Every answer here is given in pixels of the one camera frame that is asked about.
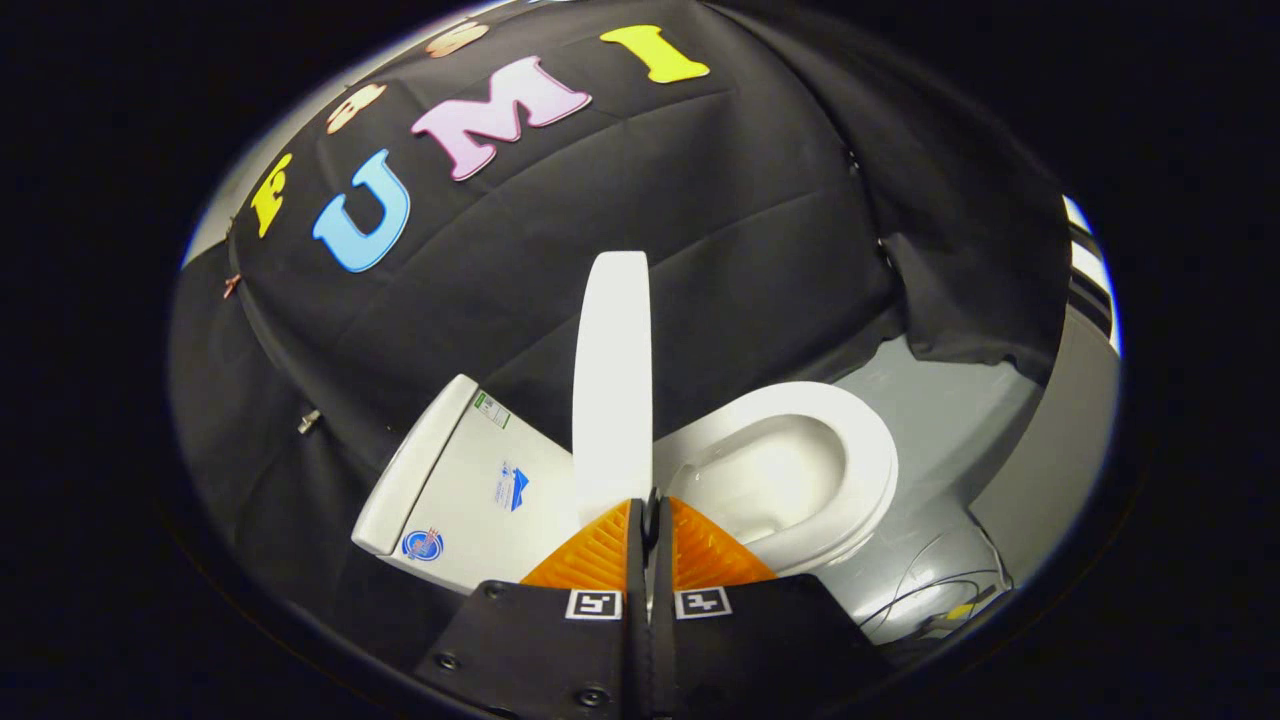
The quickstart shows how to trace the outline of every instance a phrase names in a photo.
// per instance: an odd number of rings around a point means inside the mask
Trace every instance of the foam letter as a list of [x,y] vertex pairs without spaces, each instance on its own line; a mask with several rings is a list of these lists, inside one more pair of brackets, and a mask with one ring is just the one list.
[[334,109],[329,115],[329,127],[325,132],[333,135],[342,129],[342,126],[347,124],[347,120],[356,117],[356,113],[364,110],[370,102],[378,100],[383,91],[387,90],[385,85],[366,85],[351,95],[351,97],[342,101],[342,105]]
[[387,167],[387,150],[379,150],[365,160],[351,178],[351,184],[369,186],[369,191],[383,204],[383,222],[369,234],[360,232],[342,209],[347,196],[339,195],[316,218],[311,234],[329,246],[343,268],[361,273],[376,265],[404,232],[404,223],[408,222],[408,191]]
[[573,92],[529,56],[498,69],[489,78],[489,101],[445,100],[426,111],[411,128],[415,135],[434,137],[453,159],[454,181],[479,173],[498,155],[493,145],[479,145],[467,133],[515,142],[520,140],[516,104],[529,110],[529,124],[540,128],[566,118],[591,101],[585,92]]
[[712,72],[701,63],[685,58],[669,42],[663,40],[658,26],[631,26],[611,29],[600,36],[605,42],[617,42],[630,50],[636,58],[649,65],[649,79],[653,82],[677,82],[703,77]]
[[486,32],[489,32],[489,26],[476,24],[475,22],[462,23],[431,40],[426,46],[426,54],[433,58],[443,58],[465,45],[470,45],[475,40],[480,40],[480,36]]
[[271,227],[271,220],[280,211],[280,205],[284,205],[284,199],[280,197],[280,193],[284,192],[284,167],[292,159],[293,152],[285,152],[284,158],[280,158],[280,161],[271,169],[271,174],[262,181],[262,187],[253,193],[250,205],[257,210],[257,237],[266,234],[266,228]]

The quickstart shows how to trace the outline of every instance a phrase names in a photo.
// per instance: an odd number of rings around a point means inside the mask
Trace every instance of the blue letter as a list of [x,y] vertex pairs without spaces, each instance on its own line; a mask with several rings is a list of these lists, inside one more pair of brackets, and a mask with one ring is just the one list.
[[404,232],[404,223],[408,222],[408,191],[387,167],[387,150],[379,150],[365,160],[351,178],[351,184],[369,186],[369,191],[383,204],[383,222],[369,234],[360,232],[342,209],[347,196],[339,195],[316,218],[311,234],[329,246],[343,268],[361,273],[376,265]]

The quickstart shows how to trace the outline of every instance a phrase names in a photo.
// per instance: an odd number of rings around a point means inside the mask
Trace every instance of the white toilet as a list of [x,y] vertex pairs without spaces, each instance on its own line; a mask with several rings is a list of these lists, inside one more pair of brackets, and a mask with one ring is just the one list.
[[602,254],[579,325],[573,455],[458,375],[383,471],[352,541],[468,593],[520,582],[581,527],[657,487],[780,575],[856,552],[897,484],[881,418],[838,387],[781,383],[653,442],[649,323],[644,254]]
[[897,450],[865,402],[835,386],[750,392],[659,439],[653,480],[778,575],[847,559],[897,487]]

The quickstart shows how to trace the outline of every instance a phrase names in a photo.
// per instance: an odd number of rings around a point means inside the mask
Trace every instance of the cable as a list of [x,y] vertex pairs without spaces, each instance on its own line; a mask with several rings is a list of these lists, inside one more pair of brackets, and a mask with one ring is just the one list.
[[[915,561],[919,560],[922,555],[924,555],[925,550],[929,550],[931,547],[933,547],[933,543],[938,542],[940,539],[945,538],[946,536],[947,536],[947,533],[938,533],[938,536],[936,538],[931,539],[928,542],[928,544],[925,544],[924,547],[922,547],[920,552],[916,552],[915,557],[913,557],[911,561],[906,564],[906,570],[902,571],[902,577],[897,579],[897,585],[893,588],[893,598],[895,598],[893,602],[897,602],[897,600],[901,600],[902,597],[906,597],[906,596],[900,596],[899,593],[902,592],[902,583],[905,583],[906,582],[906,577],[911,574],[911,566],[915,565]],[[893,602],[890,602],[884,607],[892,606]],[[887,621],[888,621],[888,616],[886,616],[884,620],[881,620],[881,625],[883,625]],[[878,629],[879,629],[879,625],[876,625],[876,629],[872,630],[872,632],[874,633]]]
[[978,585],[978,583],[975,583],[973,580],[938,580],[936,583],[929,583],[929,584],[924,585],[923,588],[915,588],[914,591],[911,591],[911,592],[909,592],[906,594],[902,594],[901,597],[893,598],[892,602],[890,602],[884,607],[881,607],[874,614],[872,614],[870,616],[868,616],[865,620],[863,620],[861,623],[859,623],[858,628],[861,629],[863,625],[865,625],[867,623],[870,623],[872,618],[874,618],[876,615],[879,615],[881,612],[884,612],[886,610],[888,610],[888,612],[884,615],[884,620],[882,620],[879,625],[876,625],[876,630],[878,630],[878,629],[881,629],[881,625],[883,625],[884,623],[888,623],[888,616],[893,614],[893,606],[897,605],[899,602],[901,602],[901,601],[911,597],[913,594],[915,594],[918,592],[924,592],[927,589],[932,589],[932,588],[936,588],[938,585],[954,585],[954,584],[959,584],[959,583],[964,583],[966,585],[973,585],[974,598],[977,598],[979,594],[982,594],[982,588]]
[[[901,601],[901,600],[904,600],[906,597],[910,597],[910,596],[913,596],[913,594],[915,594],[918,592],[927,591],[927,589],[929,589],[932,587],[936,587],[936,585],[954,584],[954,583],[969,583],[974,588],[974,597],[977,597],[978,594],[982,593],[982,588],[978,585],[978,583],[975,583],[973,580],[959,580],[957,578],[964,578],[964,577],[968,577],[968,575],[978,575],[980,573],[998,573],[998,570],[992,570],[992,569],[988,568],[986,570],[969,570],[968,573],[956,573],[955,575],[947,575],[945,578],[938,578],[937,580],[933,580],[933,582],[931,582],[927,585],[918,587],[914,591],[910,591],[908,593],[904,593],[904,594],[900,594],[900,596],[895,597],[888,603],[886,603],[883,607],[881,607],[876,612],[872,612],[870,615],[868,615],[867,618],[864,618],[863,621],[858,624],[858,626],[859,628],[865,626],[867,623],[870,623],[881,612],[884,612],[886,610],[892,609],[899,601]],[[872,632],[874,633],[876,630],[878,630],[881,628],[881,625],[883,625],[887,621],[888,621],[888,615],[886,615],[884,620],[881,620],[881,624],[876,625],[876,628]]]
[[991,555],[996,559],[996,569],[1000,570],[1000,592],[1009,592],[1012,585],[1006,583],[1007,573],[1005,573],[1005,562],[1000,559],[996,543],[991,542],[991,537],[987,536],[987,530],[982,525],[974,525],[973,529],[978,530],[978,534],[982,536],[982,542],[987,543],[987,547],[991,548]]

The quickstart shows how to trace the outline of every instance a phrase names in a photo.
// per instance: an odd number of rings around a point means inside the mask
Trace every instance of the pink letter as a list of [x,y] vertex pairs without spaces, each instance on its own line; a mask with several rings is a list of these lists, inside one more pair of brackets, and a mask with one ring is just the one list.
[[540,128],[566,118],[591,101],[585,92],[573,92],[529,56],[498,69],[489,78],[489,101],[445,100],[413,123],[415,135],[430,133],[453,158],[456,181],[479,173],[498,154],[493,145],[479,145],[467,133],[515,142],[520,140],[516,104],[529,110],[529,124]]

